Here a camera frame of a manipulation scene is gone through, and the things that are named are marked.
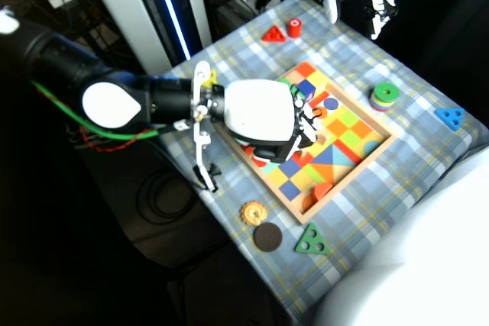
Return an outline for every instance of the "tablecloth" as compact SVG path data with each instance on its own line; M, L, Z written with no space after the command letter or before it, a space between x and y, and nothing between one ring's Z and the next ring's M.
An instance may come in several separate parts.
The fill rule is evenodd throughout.
M299 39L277 44L261 41L274 24L285 34L292 17L303 23ZM219 191L200 192L200 198L295 323L308 322L308 311L317 301L454 162L471 148L489 142L487 128L467 113L461 128L450 130L434 114L437 108L458 107L450 98L347 25L329 24L312 0L285 0L168 75L191 77L200 60L217 70L218 83L224 86L238 79L276 79L308 60L365 106L370 90L379 82L389 81L400 89L391 110L373 111L395 131L397 140L312 219L328 243L328 256L294 252L306 226L289 214L213 127L206 125L212 136L206 162L217 164L222 175L217 177ZM191 132L166 134L161 140L178 167L195 181ZM263 202L269 209L267 221L282 230L283 242L274 252L257 249L253 228L240 219L240 207L250 200Z

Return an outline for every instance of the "triangle with holes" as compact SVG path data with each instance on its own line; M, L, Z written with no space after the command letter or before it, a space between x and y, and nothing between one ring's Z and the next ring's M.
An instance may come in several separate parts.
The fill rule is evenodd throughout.
M261 39L268 42L285 42L285 36L280 32L277 26L272 26Z
M314 223L310 223L295 249L300 253L312 253L315 255L327 255L329 248L326 246L326 241L322 238L318 228Z
M464 118L465 110L463 108L440 108L435 111L435 115L442 120L446 126L453 131L457 131L461 127L461 122Z

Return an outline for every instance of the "plaid tablecloth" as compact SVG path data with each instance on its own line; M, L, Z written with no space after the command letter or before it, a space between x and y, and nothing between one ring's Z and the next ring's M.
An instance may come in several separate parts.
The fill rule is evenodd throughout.
M301 38L283 44L261 41L273 24L286 33L292 17L303 22ZM200 60L211 63L224 86L237 79L276 79L309 60L364 105L379 82L392 82L401 91L387 113L374 111L397 132L397 140L313 218L331 249L328 256L294 252L306 226L298 224L210 125L206 127L212 135L206 162L217 164L222 175L217 177L220 190L201 192L200 197L297 323L309 323L308 310L455 161L489 142L486 127L467 113L461 129L451 131L433 112L458 107L452 100L345 24L330 25L312 0L282 2L168 74L191 77ZM191 133L166 134L162 141L195 181ZM254 245L253 228L239 217L240 207L250 200L263 202L270 212L267 220L282 230L278 250L265 253Z

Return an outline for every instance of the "wooden tray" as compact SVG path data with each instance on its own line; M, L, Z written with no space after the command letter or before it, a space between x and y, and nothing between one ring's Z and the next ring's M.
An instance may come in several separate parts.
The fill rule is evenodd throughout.
M318 142L284 163L264 163L253 158L252 147L241 147L225 128L218 131L297 220L306 223L396 138L310 63L301 63L278 80L313 96L309 104L323 113ZM315 202L314 187L322 182L333 187Z

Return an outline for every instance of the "green triangle with holes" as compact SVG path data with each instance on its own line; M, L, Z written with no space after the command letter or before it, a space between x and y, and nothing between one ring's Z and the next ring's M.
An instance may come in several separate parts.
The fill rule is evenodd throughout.
M322 238L315 224L310 223L295 249L300 253L312 253L315 255L327 255L329 248L326 246L326 241Z

